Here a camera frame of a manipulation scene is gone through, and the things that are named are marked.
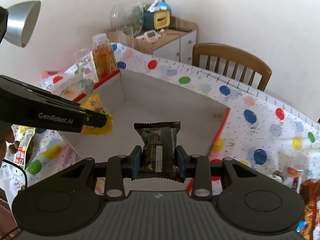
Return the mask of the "person's left hand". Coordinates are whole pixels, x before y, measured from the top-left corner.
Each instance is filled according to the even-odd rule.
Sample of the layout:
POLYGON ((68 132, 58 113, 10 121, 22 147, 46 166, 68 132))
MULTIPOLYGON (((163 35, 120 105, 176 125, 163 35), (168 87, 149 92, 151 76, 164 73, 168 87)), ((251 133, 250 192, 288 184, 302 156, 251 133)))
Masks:
POLYGON ((15 154, 18 150, 18 141, 15 141, 15 136, 12 131, 12 128, 9 128, 6 132, 5 136, 1 140, 0 143, 0 161, 2 163, 3 159, 5 158, 6 152, 7 152, 7 142, 10 143, 9 145, 9 151, 12 154, 15 154))

